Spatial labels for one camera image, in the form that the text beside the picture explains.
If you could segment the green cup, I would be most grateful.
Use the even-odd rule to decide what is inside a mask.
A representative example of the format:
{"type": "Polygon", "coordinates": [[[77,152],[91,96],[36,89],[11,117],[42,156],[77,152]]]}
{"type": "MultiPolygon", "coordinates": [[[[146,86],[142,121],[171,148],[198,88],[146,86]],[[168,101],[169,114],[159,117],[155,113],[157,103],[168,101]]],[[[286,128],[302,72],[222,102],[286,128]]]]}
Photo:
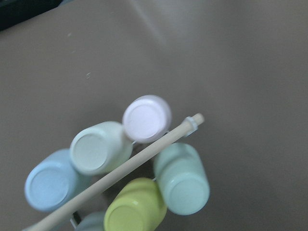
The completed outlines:
{"type": "Polygon", "coordinates": [[[154,175],[165,204],[175,214],[194,214],[210,197],[203,163],[189,144],[173,143],[157,154],[154,175]]]}

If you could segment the pink cup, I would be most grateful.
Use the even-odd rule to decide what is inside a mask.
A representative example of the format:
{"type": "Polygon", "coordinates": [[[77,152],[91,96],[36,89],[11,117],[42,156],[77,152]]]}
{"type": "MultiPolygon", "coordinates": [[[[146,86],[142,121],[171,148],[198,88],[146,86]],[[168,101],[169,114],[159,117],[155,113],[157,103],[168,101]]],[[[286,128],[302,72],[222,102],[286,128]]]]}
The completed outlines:
{"type": "Polygon", "coordinates": [[[171,121],[169,104],[156,95],[144,95],[134,100],[122,118],[125,134],[137,143],[151,143],[161,138],[171,121]]]}

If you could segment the cream white cup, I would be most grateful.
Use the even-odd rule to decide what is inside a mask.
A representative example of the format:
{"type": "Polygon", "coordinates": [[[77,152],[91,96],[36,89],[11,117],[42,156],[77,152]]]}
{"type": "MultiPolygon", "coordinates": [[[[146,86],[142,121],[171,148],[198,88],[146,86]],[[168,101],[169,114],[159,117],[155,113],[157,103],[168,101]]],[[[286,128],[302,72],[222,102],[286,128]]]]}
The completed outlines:
{"type": "Polygon", "coordinates": [[[121,123],[106,121],[79,132],[70,145],[70,160],[81,174],[111,172],[129,160],[133,150],[121,123]]]}

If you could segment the yellow cup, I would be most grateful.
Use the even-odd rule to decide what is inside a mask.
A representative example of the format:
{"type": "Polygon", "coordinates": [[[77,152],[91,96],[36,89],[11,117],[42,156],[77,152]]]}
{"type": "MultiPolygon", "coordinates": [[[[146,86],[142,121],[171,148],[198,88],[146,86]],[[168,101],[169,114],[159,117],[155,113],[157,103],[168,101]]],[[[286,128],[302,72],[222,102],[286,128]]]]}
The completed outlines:
{"type": "Polygon", "coordinates": [[[106,231],[154,231],[163,221],[167,206],[155,181],[137,178],[129,182],[104,215],[106,231]]]}

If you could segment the grey cup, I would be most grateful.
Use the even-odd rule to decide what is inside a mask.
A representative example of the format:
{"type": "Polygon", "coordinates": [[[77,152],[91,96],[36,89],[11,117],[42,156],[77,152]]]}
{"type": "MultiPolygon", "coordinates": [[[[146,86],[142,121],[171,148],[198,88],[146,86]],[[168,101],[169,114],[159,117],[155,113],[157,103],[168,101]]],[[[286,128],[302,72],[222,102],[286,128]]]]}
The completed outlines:
{"type": "Polygon", "coordinates": [[[93,212],[77,225],[75,231],[104,231],[105,212],[93,212]]]}

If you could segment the light blue cup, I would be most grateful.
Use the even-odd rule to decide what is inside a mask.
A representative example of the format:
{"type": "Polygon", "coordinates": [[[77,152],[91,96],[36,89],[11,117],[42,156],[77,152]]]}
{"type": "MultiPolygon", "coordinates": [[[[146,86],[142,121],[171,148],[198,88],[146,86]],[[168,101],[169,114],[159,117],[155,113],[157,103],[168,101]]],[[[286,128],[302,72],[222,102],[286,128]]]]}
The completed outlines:
{"type": "Polygon", "coordinates": [[[25,197],[35,210],[52,212],[90,186],[91,176],[80,174],[69,149],[60,149],[39,163],[25,182],[25,197]]]}

